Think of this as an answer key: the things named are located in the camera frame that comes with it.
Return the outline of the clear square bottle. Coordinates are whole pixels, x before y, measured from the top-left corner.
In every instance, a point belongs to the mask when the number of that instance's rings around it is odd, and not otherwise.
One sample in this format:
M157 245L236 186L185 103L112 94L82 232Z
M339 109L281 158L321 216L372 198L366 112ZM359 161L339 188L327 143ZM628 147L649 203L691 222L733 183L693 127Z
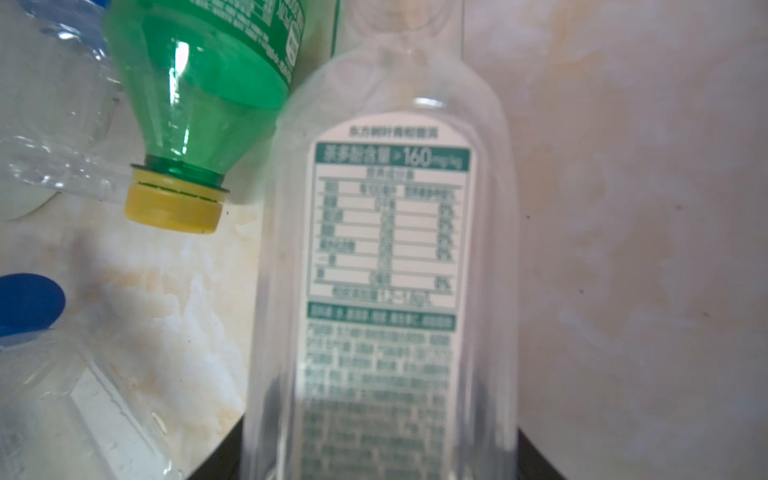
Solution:
M101 360L54 328L65 306L48 277L1 278L2 478L184 478Z

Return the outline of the clear bottle green label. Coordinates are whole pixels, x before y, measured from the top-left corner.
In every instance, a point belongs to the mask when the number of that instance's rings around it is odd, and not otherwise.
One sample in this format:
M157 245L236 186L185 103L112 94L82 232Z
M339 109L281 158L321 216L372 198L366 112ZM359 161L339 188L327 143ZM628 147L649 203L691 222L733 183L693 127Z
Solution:
M341 1L268 163L240 475L513 479L510 132L461 1Z

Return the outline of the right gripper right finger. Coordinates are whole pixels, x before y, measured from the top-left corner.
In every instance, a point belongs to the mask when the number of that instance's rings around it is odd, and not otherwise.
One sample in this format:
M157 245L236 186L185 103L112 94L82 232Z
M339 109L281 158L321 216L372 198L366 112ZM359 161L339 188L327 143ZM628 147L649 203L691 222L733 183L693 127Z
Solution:
M518 480L565 480L521 429L518 430L517 457Z

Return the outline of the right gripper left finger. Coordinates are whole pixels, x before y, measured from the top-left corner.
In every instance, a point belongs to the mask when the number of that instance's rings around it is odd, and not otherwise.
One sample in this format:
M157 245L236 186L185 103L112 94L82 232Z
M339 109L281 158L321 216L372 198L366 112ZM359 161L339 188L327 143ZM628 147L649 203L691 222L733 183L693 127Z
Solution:
M237 480L242 457L243 423L241 418L215 450L192 472L188 480Z

